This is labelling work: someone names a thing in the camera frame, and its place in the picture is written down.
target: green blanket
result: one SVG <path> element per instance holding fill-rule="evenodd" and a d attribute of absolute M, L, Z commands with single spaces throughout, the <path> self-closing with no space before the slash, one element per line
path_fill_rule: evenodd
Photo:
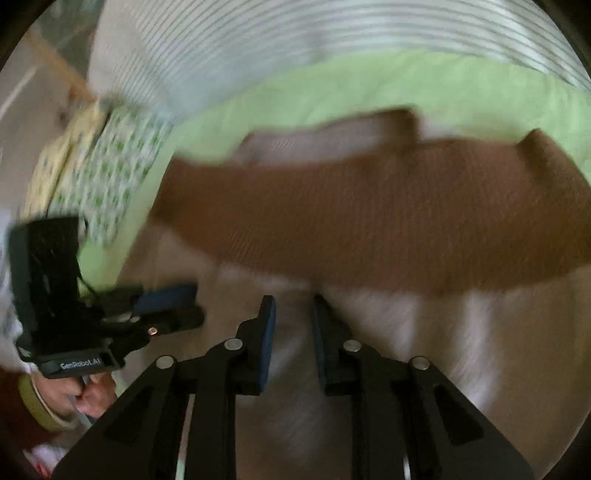
<path fill-rule="evenodd" d="M 83 247 L 85 279 L 95 287 L 115 283 L 175 152 L 218 162 L 258 128 L 313 125 L 401 105 L 483 139 L 517 141 L 541 128 L 591 178 L 591 96 L 558 78 L 450 53 L 350 54 L 270 79 L 175 127 L 131 199 L 115 241 Z"/>

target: brown cloth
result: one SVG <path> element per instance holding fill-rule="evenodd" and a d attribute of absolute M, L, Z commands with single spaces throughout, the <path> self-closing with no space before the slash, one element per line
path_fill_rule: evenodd
<path fill-rule="evenodd" d="M 14 442 L 23 450 L 51 440 L 56 432 L 41 427 L 22 402 L 18 379 L 22 372 L 8 372 L 0 368 L 0 422 Z"/>
<path fill-rule="evenodd" d="M 591 260 L 591 189 L 539 130 L 517 145 L 398 142 L 328 163 L 298 146 L 304 165 L 175 158 L 151 217 L 220 261 L 377 290 L 500 290 Z"/>

